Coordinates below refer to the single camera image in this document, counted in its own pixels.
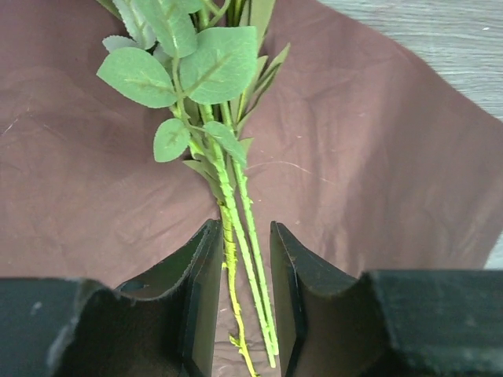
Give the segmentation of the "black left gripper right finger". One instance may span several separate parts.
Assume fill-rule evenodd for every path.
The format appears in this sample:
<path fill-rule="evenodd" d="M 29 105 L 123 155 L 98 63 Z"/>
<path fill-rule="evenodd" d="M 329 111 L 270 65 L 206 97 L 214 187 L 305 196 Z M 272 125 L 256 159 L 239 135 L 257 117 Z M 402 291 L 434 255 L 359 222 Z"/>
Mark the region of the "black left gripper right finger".
<path fill-rule="evenodd" d="M 270 225 L 283 376 L 499 376 L 502 273 L 378 269 L 352 277 Z"/>

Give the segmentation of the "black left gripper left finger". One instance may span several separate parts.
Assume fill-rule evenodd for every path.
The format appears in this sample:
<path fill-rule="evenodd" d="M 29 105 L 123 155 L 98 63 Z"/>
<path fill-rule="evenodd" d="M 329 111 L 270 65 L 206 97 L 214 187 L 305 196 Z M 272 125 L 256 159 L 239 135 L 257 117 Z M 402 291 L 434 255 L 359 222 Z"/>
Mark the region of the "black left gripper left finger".
<path fill-rule="evenodd" d="M 2 278 L 4 376 L 209 376 L 222 224 L 110 288 L 85 278 Z"/>

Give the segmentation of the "dark red wrapping paper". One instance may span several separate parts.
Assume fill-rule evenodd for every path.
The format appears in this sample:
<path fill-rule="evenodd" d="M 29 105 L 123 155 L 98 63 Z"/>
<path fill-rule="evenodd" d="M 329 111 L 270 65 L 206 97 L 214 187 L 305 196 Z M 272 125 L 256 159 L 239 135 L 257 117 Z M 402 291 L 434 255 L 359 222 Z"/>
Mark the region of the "dark red wrapping paper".
<path fill-rule="evenodd" d="M 171 116 L 97 76 L 125 27 L 96 1 L 1 4 L 1 280 L 116 288 L 219 210 L 152 157 Z M 242 131 L 265 265 L 280 222 L 351 276 L 481 269 L 502 231 L 502 124 L 417 55 L 317 1 L 279 1 L 261 54 L 288 56 Z M 221 270 L 212 376 L 246 376 Z"/>

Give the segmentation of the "white rose stem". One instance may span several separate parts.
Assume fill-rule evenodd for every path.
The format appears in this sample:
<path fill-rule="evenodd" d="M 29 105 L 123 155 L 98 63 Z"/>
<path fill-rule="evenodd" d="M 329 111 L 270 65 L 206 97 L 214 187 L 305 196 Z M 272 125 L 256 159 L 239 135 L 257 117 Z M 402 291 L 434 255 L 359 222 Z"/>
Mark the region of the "white rose stem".
<path fill-rule="evenodd" d="M 168 163 L 188 152 L 186 165 L 209 185 L 223 227 L 224 261 L 237 334 L 230 341 L 256 370 L 237 298 L 244 264 L 267 359 L 276 366 L 277 331 L 259 236 L 248 192 L 248 117 L 288 56 L 261 54 L 272 1 L 105 1 L 126 29 L 103 40 L 107 56 L 97 76 L 146 108 L 170 110 L 157 128 L 152 155 Z"/>

